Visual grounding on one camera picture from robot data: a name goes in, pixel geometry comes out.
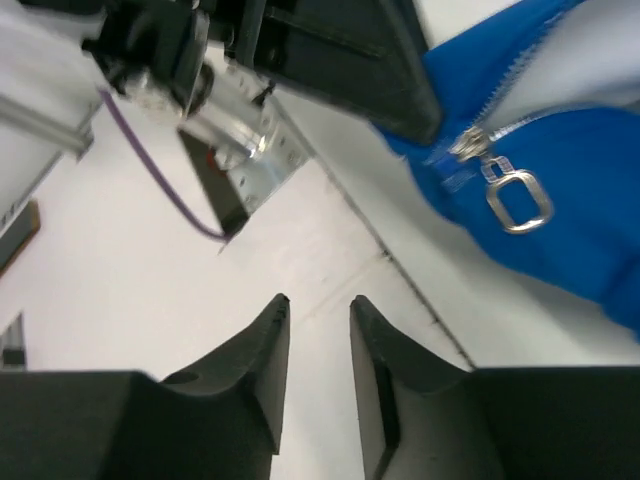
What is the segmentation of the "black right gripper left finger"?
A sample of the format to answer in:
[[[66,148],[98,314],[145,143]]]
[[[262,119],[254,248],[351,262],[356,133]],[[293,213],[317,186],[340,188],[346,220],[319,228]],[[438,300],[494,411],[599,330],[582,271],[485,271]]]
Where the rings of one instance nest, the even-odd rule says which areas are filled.
[[[290,303],[156,381],[139,371],[6,372],[5,479],[266,479],[279,452]]]

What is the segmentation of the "blue fleece zip jacket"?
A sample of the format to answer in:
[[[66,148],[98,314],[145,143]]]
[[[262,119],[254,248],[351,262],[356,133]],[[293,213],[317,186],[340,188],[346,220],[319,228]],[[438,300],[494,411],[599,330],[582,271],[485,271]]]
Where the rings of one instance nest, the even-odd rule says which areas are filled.
[[[424,199],[495,262],[639,327],[639,5],[519,1],[426,53]]]

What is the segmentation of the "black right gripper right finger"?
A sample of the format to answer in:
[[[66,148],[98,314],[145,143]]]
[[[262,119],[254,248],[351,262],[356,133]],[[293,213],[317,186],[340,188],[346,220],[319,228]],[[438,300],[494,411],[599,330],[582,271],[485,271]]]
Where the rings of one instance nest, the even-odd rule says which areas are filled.
[[[462,370],[350,306],[363,469],[369,479],[635,479],[634,366]]]

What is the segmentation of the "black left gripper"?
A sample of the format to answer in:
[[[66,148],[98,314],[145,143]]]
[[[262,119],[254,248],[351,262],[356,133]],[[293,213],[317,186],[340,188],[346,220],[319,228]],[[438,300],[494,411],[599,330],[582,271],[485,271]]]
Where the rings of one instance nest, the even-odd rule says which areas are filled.
[[[422,145],[442,121],[412,1],[190,1],[227,59]]]

